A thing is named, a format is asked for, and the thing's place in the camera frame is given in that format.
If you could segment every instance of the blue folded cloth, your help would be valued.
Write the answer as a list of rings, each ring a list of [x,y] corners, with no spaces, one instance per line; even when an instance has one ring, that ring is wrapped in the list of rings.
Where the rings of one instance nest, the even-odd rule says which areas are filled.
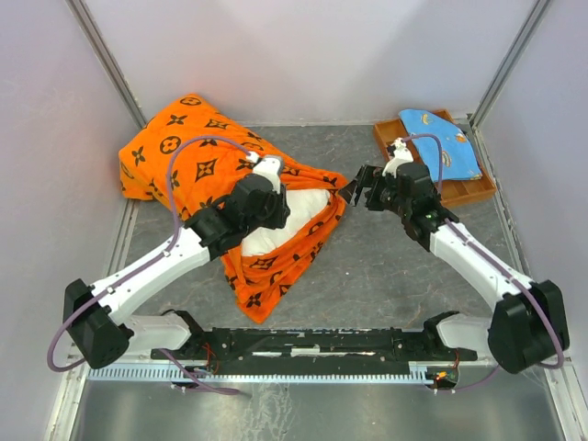
[[[410,135],[432,133],[439,138],[443,147],[443,180],[481,178],[474,150],[459,127],[426,110],[407,108],[400,113],[400,117]],[[439,177],[439,150],[435,140],[420,138],[413,140],[413,144],[436,182]]]

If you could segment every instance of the wooden box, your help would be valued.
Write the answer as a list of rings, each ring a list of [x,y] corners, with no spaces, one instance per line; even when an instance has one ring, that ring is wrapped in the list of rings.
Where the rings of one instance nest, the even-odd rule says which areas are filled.
[[[453,119],[446,110],[437,110],[433,112],[440,118],[453,122]],[[377,122],[374,125],[374,136],[378,143],[379,149],[386,158],[390,159],[386,148],[391,145],[396,138],[408,136],[400,118],[389,121]],[[413,154],[414,161],[421,163],[423,160],[417,152],[412,142],[406,143],[408,149]],[[496,191],[496,185],[488,176],[484,167],[478,161],[482,177],[473,181],[449,181],[443,180],[443,191],[441,193],[441,202],[446,207],[457,207],[459,205],[470,204],[490,198]]]

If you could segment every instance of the white panel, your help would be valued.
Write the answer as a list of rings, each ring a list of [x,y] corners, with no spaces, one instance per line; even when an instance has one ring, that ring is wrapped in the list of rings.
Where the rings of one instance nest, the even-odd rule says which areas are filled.
[[[251,124],[473,111],[534,0],[86,0],[147,118],[196,92]]]
[[[2,439],[42,439],[63,289],[105,270],[123,206],[117,150],[135,131],[65,2],[0,6]]]
[[[588,393],[588,3],[553,2],[482,125],[535,278],[563,290]]]

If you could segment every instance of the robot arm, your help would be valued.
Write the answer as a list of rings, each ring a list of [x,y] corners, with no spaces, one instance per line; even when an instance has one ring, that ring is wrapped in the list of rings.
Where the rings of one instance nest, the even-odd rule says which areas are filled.
[[[407,235],[456,269],[492,309],[491,319],[444,314],[436,326],[443,344],[492,355],[511,373],[555,354],[561,362],[570,338],[558,287],[549,280],[536,283],[486,249],[441,205],[428,167],[414,163],[401,140],[394,147],[384,168],[364,165],[359,170],[355,202],[364,187],[370,188],[368,209],[396,213]]]
[[[230,195],[199,210],[174,236],[135,263],[92,286],[78,279],[66,288],[65,321],[88,301],[95,302],[67,328],[90,367],[103,368],[128,352],[179,349],[201,334],[185,312],[131,315],[178,277],[238,246],[256,228],[283,228],[289,209],[279,181],[282,168],[281,158],[264,157]]]

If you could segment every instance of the orange cloth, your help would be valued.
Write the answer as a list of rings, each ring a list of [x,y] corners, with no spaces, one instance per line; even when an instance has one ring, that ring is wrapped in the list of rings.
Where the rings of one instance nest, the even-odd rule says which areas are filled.
[[[200,96],[187,95],[157,114],[119,153],[122,193],[127,198],[157,199],[167,208],[165,173],[171,153],[191,138],[219,135],[260,155],[277,154],[286,166],[281,175],[288,190],[326,188],[331,197],[324,210],[287,243],[261,256],[241,256],[238,246],[225,256],[225,276],[242,311],[263,322],[282,296],[311,265],[345,210],[336,191],[345,178],[297,163],[252,131],[223,116]],[[182,220],[231,192],[251,173],[243,152],[222,141],[196,141],[176,158],[171,176],[174,203]]]

